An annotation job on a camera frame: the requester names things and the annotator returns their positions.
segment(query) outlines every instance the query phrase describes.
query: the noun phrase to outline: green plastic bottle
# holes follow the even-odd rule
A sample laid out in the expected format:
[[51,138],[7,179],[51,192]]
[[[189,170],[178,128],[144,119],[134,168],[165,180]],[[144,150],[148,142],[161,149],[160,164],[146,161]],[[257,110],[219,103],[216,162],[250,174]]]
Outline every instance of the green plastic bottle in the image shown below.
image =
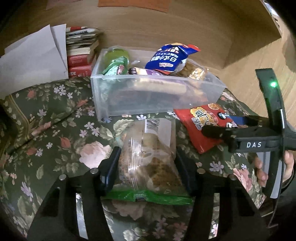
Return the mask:
[[103,64],[105,66],[103,75],[127,74],[129,54],[126,50],[113,48],[105,54]]

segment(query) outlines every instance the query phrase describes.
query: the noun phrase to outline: plastic storage bin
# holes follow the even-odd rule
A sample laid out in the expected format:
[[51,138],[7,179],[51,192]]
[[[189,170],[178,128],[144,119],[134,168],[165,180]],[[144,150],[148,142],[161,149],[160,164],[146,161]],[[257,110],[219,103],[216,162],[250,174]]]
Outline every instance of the plastic storage bin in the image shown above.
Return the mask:
[[[129,50],[130,62],[144,68],[155,52]],[[215,103],[226,87],[208,72],[204,80],[161,75],[102,75],[102,49],[91,74],[98,120],[115,115],[170,112]]]

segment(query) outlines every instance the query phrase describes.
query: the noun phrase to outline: blue snack bag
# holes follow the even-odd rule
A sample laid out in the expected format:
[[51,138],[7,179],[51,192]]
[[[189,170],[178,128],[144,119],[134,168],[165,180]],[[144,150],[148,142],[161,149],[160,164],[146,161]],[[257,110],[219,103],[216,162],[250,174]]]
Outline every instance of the blue snack bag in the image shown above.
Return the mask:
[[177,67],[183,65],[177,72],[185,66],[189,54],[199,52],[195,45],[184,45],[181,43],[166,44],[162,46],[146,64],[145,69],[158,70],[164,74],[175,72]]

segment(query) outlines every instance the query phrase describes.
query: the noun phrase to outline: white paper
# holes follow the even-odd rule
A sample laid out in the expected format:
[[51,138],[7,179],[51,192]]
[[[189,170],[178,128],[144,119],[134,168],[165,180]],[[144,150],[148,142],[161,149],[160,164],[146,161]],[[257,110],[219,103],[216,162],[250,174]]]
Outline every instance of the white paper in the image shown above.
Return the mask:
[[0,98],[32,85],[68,78],[49,25],[16,45],[0,58]]
[[[57,50],[59,51],[59,54],[63,60],[64,66],[66,70],[68,71],[68,64],[67,64],[67,50],[66,50],[66,24],[58,25],[50,27],[52,36],[54,38],[55,45],[57,47]],[[4,53],[7,54],[11,50],[15,49],[16,47],[20,46],[27,38],[34,37],[34,34],[32,33],[13,44],[9,45],[7,48],[4,49]]]

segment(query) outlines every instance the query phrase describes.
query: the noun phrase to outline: finger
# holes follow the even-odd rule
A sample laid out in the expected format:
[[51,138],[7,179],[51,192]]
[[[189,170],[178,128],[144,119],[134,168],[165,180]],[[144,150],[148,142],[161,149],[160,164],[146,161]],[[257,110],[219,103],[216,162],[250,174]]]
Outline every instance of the finger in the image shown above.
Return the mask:
[[266,181],[268,179],[268,175],[264,171],[262,171],[262,169],[258,169],[257,170],[257,178],[262,181]]
[[254,160],[254,165],[255,165],[256,168],[261,169],[262,165],[263,165],[263,162],[260,160],[259,157],[256,157],[255,160]]
[[266,181],[267,181],[267,180],[262,181],[262,180],[258,179],[258,183],[259,183],[259,185],[260,185],[261,187],[265,187],[265,186],[266,186]]
[[292,152],[289,152],[289,151],[285,152],[285,163],[287,164],[286,168],[293,167],[294,158],[293,158]]
[[286,151],[284,161],[286,163],[286,169],[283,176],[283,182],[287,181],[292,176],[293,166],[294,166],[293,154],[291,152]]

